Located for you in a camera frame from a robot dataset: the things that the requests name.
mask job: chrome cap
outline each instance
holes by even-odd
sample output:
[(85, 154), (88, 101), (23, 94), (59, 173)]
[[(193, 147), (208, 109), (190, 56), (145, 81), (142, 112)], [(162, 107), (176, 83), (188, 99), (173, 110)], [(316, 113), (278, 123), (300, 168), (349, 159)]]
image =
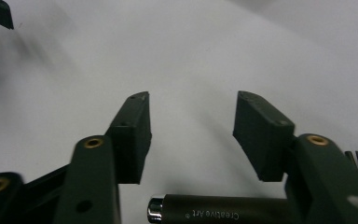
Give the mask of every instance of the chrome cap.
[(147, 206), (147, 219), (150, 223), (162, 222), (162, 202), (165, 195), (154, 195)]

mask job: white background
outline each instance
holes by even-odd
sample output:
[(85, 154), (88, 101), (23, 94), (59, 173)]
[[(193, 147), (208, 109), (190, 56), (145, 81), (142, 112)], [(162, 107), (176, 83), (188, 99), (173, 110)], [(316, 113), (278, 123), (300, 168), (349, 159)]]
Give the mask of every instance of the white background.
[(149, 91), (153, 140), (123, 223), (156, 193), (284, 197), (232, 137), (237, 91), (358, 150), (358, 1), (7, 0), (0, 26), (0, 172), (29, 182)]

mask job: black bracket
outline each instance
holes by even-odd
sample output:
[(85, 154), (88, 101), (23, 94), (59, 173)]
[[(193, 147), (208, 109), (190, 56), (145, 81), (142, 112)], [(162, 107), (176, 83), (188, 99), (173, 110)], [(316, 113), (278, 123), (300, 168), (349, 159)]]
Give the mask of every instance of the black bracket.
[(118, 184), (139, 184), (150, 148), (149, 93), (129, 97), (105, 135), (80, 140), (71, 162), (28, 184), (0, 174), (0, 224), (119, 224)]

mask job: white table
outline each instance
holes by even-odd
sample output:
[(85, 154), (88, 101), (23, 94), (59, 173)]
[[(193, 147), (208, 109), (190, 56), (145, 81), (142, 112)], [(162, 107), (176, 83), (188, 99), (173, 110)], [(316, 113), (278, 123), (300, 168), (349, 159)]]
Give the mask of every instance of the white table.
[(11, 1), (0, 26), (0, 172), (29, 182), (149, 91), (153, 140), (123, 223), (156, 193), (284, 197), (232, 137), (237, 91), (358, 150), (358, 1)]

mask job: marker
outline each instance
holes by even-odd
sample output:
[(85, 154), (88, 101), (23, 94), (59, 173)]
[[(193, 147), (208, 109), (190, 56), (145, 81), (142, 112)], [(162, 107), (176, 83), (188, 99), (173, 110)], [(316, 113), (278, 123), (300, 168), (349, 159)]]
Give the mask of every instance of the marker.
[(147, 218), (155, 224), (293, 223), (285, 199), (174, 194), (153, 196)]

